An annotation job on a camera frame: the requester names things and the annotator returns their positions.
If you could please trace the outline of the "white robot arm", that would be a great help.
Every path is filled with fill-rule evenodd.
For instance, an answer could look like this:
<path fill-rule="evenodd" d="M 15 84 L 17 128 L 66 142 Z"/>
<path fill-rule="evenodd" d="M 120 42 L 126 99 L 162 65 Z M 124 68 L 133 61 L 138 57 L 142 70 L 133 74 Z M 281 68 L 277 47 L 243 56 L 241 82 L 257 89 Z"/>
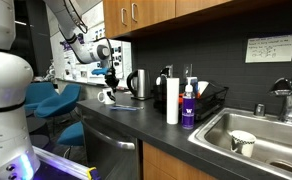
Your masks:
<path fill-rule="evenodd" d="M 15 40 L 14 0 L 0 0 L 0 180 L 32 180 L 40 167 L 24 104 L 31 65 L 9 52 Z"/>

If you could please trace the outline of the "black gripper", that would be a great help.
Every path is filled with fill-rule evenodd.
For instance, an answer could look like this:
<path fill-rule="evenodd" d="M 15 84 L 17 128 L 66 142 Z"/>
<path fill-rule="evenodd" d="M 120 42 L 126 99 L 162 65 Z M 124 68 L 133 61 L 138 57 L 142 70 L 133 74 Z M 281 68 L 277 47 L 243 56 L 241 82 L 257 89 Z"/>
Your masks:
<path fill-rule="evenodd" d="M 106 84 L 111 87 L 109 88 L 109 93 L 112 93 L 112 88 L 116 88 L 119 84 L 119 80 L 116 78 L 115 71 L 109 69 L 105 75 Z"/>

